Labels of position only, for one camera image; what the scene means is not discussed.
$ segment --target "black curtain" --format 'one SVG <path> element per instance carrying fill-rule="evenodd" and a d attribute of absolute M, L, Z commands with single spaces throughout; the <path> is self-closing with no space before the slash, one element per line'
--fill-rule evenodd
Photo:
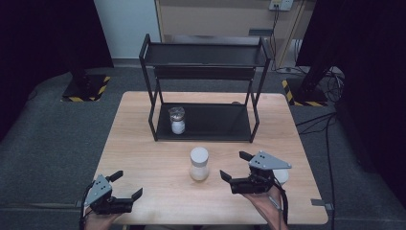
<path fill-rule="evenodd" d="M 354 149 L 370 157 L 406 206 L 404 9 L 404 1 L 317 1 L 297 64 L 313 68 L 315 58 L 330 56 L 331 65 L 343 71 L 345 88 L 339 104 L 350 117 L 343 122 L 352 122 L 344 127 L 351 127 L 351 137 L 359 137 Z M 321 44 L 332 35 L 339 37 L 336 47 L 321 51 Z"/>
<path fill-rule="evenodd" d="M 0 18 L 1 141 L 40 82 L 113 64 L 93 0 L 1 1 Z"/>

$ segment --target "hazard tape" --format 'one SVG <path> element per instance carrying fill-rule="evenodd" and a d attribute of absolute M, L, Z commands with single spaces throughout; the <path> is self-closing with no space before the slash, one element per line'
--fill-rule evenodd
<path fill-rule="evenodd" d="M 73 103 L 81 103 L 81 102 L 96 102 L 102 97 L 102 93 L 104 93 L 105 87 L 110 81 L 110 77 L 105 77 L 102 83 L 101 88 L 99 89 L 99 93 L 96 97 L 62 97 L 62 102 L 73 102 Z"/>
<path fill-rule="evenodd" d="M 284 93 L 286 94 L 287 102 L 290 105 L 297 105 L 297 106 L 328 106 L 327 103 L 322 103 L 322 102 L 296 102 L 292 92 L 290 91 L 290 87 L 287 84 L 286 80 L 282 81 Z"/>

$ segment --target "human hand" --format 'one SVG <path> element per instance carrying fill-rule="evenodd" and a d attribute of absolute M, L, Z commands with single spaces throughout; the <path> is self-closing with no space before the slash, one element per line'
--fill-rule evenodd
<path fill-rule="evenodd" d="M 86 209 L 85 230 L 108 230 L 114 220 L 122 214 L 97 215 L 91 208 Z"/>
<path fill-rule="evenodd" d="M 278 210 L 271 202 L 269 196 L 271 196 L 281 206 L 281 192 L 275 186 L 263 194 L 243 194 L 245 198 L 251 201 L 260 215 L 268 222 L 269 227 L 272 230 L 287 230 L 287 226 L 282 219 L 281 210 Z"/>

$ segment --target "white wall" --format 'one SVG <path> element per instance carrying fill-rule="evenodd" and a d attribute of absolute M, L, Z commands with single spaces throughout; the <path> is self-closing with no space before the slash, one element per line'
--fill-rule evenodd
<path fill-rule="evenodd" d="M 112 58 L 138 58 L 146 34 L 160 41 L 154 0 L 95 0 Z"/>

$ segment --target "electrical outlet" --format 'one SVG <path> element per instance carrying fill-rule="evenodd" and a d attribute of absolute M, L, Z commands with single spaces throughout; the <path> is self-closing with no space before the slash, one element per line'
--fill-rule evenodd
<path fill-rule="evenodd" d="M 281 12 L 288 12 L 292 8 L 294 0 L 271 0 L 269 4 L 269 11 L 275 11 L 278 7 L 278 10 Z"/>

